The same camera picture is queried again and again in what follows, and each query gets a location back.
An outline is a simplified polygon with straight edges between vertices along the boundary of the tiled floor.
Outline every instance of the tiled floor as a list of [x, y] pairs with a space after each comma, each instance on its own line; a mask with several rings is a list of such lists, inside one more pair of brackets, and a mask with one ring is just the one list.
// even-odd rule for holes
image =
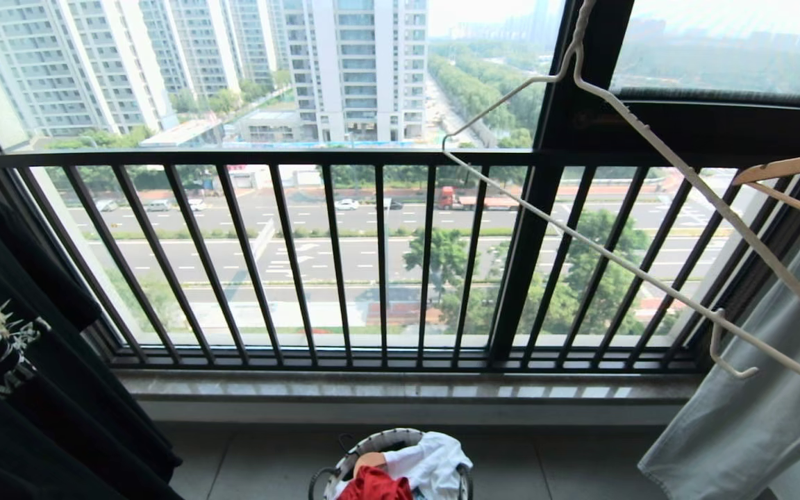
[[[172, 487], [187, 500], [306, 498], [310, 476], [342, 456], [339, 434], [353, 431], [356, 439], [362, 439], [377, 431], [263, 425], [162, 429], [184, 458]], [[461, 441], [474, 462], [477, 498], [665, 498], [635, 467], [660, 429], [433, 430]]]

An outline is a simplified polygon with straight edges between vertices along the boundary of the floor tile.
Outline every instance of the floor tile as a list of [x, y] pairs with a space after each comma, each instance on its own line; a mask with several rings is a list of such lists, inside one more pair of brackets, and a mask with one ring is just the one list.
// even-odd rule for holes
[[531, 439], [502, 434], [456, 434], [474, 463], [475, 498], [550, 498], [539, 456]]
[[314, 472], [335, 465], [342, 458], [337, 436], [336, 433], [242, 431], [231, 440], [209, 498], [307, 498], [308, 484]]
[[660, 430], [578, 430], [537, 438], [552, 500], [666, 500], [638, 471]]
[[172, 489], [187, 500], [204, 500], [215, 482], [232, 431], [164, 428], [174, 451], [184, 459], [172, 476]]

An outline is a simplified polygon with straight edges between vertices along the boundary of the car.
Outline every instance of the car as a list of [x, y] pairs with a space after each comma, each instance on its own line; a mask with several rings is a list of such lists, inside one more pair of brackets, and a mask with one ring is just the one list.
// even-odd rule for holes
[[391, 210], [398, 210], [403, 208], [403, 202], [397, 201], [396, 199], [385, 199], [385, 210], [390, 208]]
[[119, 208], [119, 203], [115, 202], [114, 199], [99, 199], [94, 206], [99, 212], [113, 212]]
[[190, 210], [194, 212], [202, 212], [209, 207], [206, 205], [206, 200], [203, 199], [188, 199], [187, 202], [190, 204]]
[[359, 207], [360, 204], [355, 199], [350, 199], [349, 197], [335, 204], [336, 210], [356, 210]]
[[172, 203], [167, 199], [155, 199], [147, 202], [144, 206], [144, 210], [147, 212], [168, 212], [171, 209]]

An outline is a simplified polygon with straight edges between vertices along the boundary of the black metal railing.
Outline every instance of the black metal railing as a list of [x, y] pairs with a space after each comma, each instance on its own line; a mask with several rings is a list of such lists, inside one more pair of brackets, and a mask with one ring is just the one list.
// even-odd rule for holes
[[[530, 202], [543, 206], [552, 212], [556, 208], [556, 195], [564, 178], [565, 165], [584, 165], [580, 167], [578, 176], [565, 181], [565, 185], [575, 187], [575, 197], [572, 204], [565, 210], [569, 213], [566, 222], [576, 228], [580, 224], [581, 215], [587, 208], [588, 195], [598, 183], [603, 183], [602, 169], [618, 167], [606, 158], [602, 165], [594, 161], [574, 162], [572, 158], [559, 158], [547, 153], [536, 152], [466, 152], [458, 155], [473, 165], [479, 165], [484, 174], [497, 172], [502, 167], [527, 167], [527, 178], [524, 181], [523, 196]], [[291, 272], [291, 282], [295, 298], [298, 301], [301, 313], [301, 332], [305, 345], [288, 345], [281, 342], [282, 333], [276, 326], [275, 317], [267, 300], [267, 281], [264, 280], [258, 266], [255, 249], [251, 243], [250, 235], [242, 216], [241, 203], [236, 194], [234, 181], [228, 165], [261, 164], [267, 166], [269, 181], [272, 183], [273, 199], [276, 204], [280, 234], [285, 240], [285, 252]], [[301, 269], [301, 261], [297, 252], [297, 241], [293, 236], [289, 202], [280, 173], [280, 165], [317, 165], [322, 175], [324, 209], [328, 221], [328, 238], [331, 253], [331, 262], [334, 266], [334, 287], [337, 292], [337, 307], [340, 314], [340, 342], [320, 342], [318, 345], [317, 329], [319, 326], [311, 319], [308, 310], [308, 295], [305, 291], [305, 278]], [[196, 345], [183, 345], [174, 341], [174, 332], [169, 332], [169, 327], [153, 306], [149, 294], [131, 270], [130, 262], [124, 255], [123, 249], [118, 244], [117, 238], [108, 227], [104, 217], [95, 206], [94, 196], [86, 180], [77, 167], [89, 167], [112, 171], [117, 181], [121, 194], [124, 196], [131, 214], [140, 225], [143, 238], [150, 248], [150, 253], [156, 259], [162, 275], [168, 284], [168, 289], [174, 300], [177, 301], [181, 313], [187, 320], [187, 327]], [[168, 188], [177, 202], [181, 217], [190, 234], [194, 250], [202, 263], [204, 275], [210, 291], [218, 304], [229, 332], [232, 345], [213, 345], [204, 327], [198, 319], [198, 311], [188, 300], [184, 285], [178, 279], [174, 264], [165, 252], [163, 241], [158, 236], [153, 222], [149, 218], [139, 197], [138, 190], [131, 179], [127, 165], [162, 165], [165, 168], [165, 177]], [[225, 284], [219, 280], [215, 262], [207, 238], [200, 230], [197, 216], [188, 200], [186, 187], [178, 168], [175, 165], [212, 165], [215, 174], [213, 178], [222, 184], [223, 199], [226, 209], [231, 216], [231, 227], [235, 239], [241, 250], [242, 263], [248, 272], [249, 281], [253, 288], [257, 307], [260, 308], [261, 319], [266, 331], [267, 344], [250, 344], [244, 339], [244, 333], [235, 320], [235, 313], [231, 310], [231, 300], [225, 293]], [[374, 174], [374, 205], [376, 218], [376, 244], [378, 254], [378, 342], [358, 342], [359, 337], [349, 325], [349, 298], [346, 294], [345, 269], [342, 266], [342, 231], [340, 231], [336, 213], [336, 192], [334, 189], [336, 165], [362, 165], [361, 168], [372, 169]], [[413, 314], [418, 317], [417, 341], [403, 347], [391, 345], [391, 333], [388, 331], [388, 236], [386, 227], [386, 187], [385, 169], [393, 165], [422, 165], [426, 169], [424, 193], [424, 226], [421, 229], [423, 238], [422, 256], [422, 281], [420, 282], [418, 310]], [[433, 283], [432, 277], [432, 240], [435, 230], [435, 191], [439, 184], [447, 180], [438, 180], [440, 165], [447, 165], [447, 159], [436, 151], [89, 151], [71, 153], [42, 153], [29, 155], [0, 156], [0, 169], [19, 175], [23, 185], [41, 210], [44, 218], [51, 226], [51, 231], [63, 245], [69, 259], [75, 263], [79, 274], [85, 279], [92, 294], [101, 302], [101, 306], [110, 321], [111, 331], [103, 338], [96, 339], [99, 349], [114, 367], [184, 367], [184, 368], [220, 368], [220, 369], [307, 369], [307, 370], [391, 370], [391, 371], [458, 371], [458, 372], [533, 372], [533, 373], [692, 373], [701, 371], [696, 360], [701, 357], [701, 351], [685, 343], [689, 334], [697, 326], [697, 321], [687, 322], [685, 329], [680, 330], [674, 341], [657, 342], [657, 330], [663, 317], [672, 305], [671, 297], [663, 297], [660, 305], [647, 321], [640, 335], [631, 338], [631, 342], [619, 342], [620, 326], [631, 313], [631, 308], [638, 300], [639, 290], [642, 285], [640, 278], [631, 277], [631, 284], [625, 287], [625, 294], [619, 298], [616, 313], [606, 320], [606, 329], [602, 332], [583, 332], [583, 321], [590, 311], [593, 299], [606, 274], [608, 260], [601, 257], [596, 259], [597, 264], [591, 271], [587, 287], [575, 290], [578, 294], [578, 307], [572, 315], [571, 324], [566, 331], [545, 332], [543, 329], [546, 317], [552, 308], [553, 295], [558, 291], [558, 286], [565, 276], [565, 265], [568, 265], [569, 250], [572, 240], [568, 235], [558, 235], [558, 246], [552, 250], [555, 254], [551, 269], [545, 276], [544, 289], [534, 300], [533, 323], [521, 323], [525, 306], [517, 303], [527, 297], [526, 289], [529, 288], [533, 275], [539, 270], [536, 260], [539, 259], [540, 246], [545, 238], [545, 222], [523, 216], [518, 211], [515, 220], [515, 231], [508, 236], [511, 250], [504, 262], [504, 272], [501, 282], [493, 283], [497, 288], [497, 297], [494, 303], [487, 304], [493, 307], [491, 331], [477, 332], [485, 340], [483, 346], [471, 345], [466, 342], [467, 311], [471, 305], [472, 290], [476, 287], [475, 279], [477, 270], [478, 244], [483, 229], [482, 223], [486, 214], [487, 185], [477, 183], [469, 185], [476, 200], [471, 213], [469, 247], [467, 248], [464, 276], [454, 285], [458, 293], [458, 318], [453, 325], [449, 325], [447, 332], [450, 342], [429, 342], [432, 338], [426, 331], [428, 326], [428, 311], [432, 310], [429, 304], [429, 292]], [[124, 279], [129, 297], [137, 301], [140, 316], [143, 317], [151, 329], [142, 341], [139, 341], [136, 331], [131, 330], [130, 321], [126, 320], [127, 312], [121, 310], [117, 300], [112, 297], [111, 287], [102, 283], [101, 273], [95, 272], [90, 260], [95, 259], [87, 251], [83, 252], [81, 242], [76, 241], [76, 231], [70, 231], [71, 222], [64, 218], [64, 213], [58, 212], [56, 203], [51, 199], [53, 193], [44, 189], [38, 180], [38, 170], [33, 167], [56, 168], [63, 171], [69, 181], [73, 193], [81, 205], [83, 212], [88, 216], [93, 225], [99, 244], [106, 248], [112, 258], [119, 276]], [[631, 218], [633, 209], [638, 207], [639, 197], [644, 194], [647, 183], [653, 186], [656, 181], [648, 180], [650, 167], [631, 168], [633, 176], [625, 186], [625, 193], [619, 198], [619, 208], [616, 218], [610, 228], [609, 234], [602, 239], [608, 249], [613, 250], [619, 243], [626, 223]], [[641, 268], [650, 270], [656, 265], [660, 250], [666, 244], [682, 208], [688, 202], [690, 185], [681, 183], [676, 193], [665, 206], [661, 215], [661, 223], [651, 237], [649, 247], [639, 253]], [[732, 202], [737, 194], [735, 187], [731, 187], [724, 194], [728, 202]], [[759, 212], [758, 218], [753, 221], [756, 228], [760, 228], [768, 216], [769, 209]], [[692, 248], [689, 250], [682, 268], [679, 269], [674, 279], [671, 279], [673, 288], [685, 287], [691, 273], [699, 259], [707, 249], [721, 224], [721, 217], [714, 212], [708, 218], [707, 224], [699, 236], [694, 237]], [[745, 251], [737, 252], [734, 256], [737, 262], [743, 259]], [[733, 269], [736, 262], [725, 262]], [[718, 290], [709, 291], [706, 304], [711, 303]], [[546, 342], [546, 338], [562, 338], [562, 342]], [[599, 342], [579, 342], [583, 336], [599, 338]]]

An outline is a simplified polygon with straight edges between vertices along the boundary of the red cloth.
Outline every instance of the red cloth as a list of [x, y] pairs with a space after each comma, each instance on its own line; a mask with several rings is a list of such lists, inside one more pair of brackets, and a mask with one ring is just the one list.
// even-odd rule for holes
[[413, 500], [409, 480], [391, 479], [387, 472], [362, 466], [337, 500]]

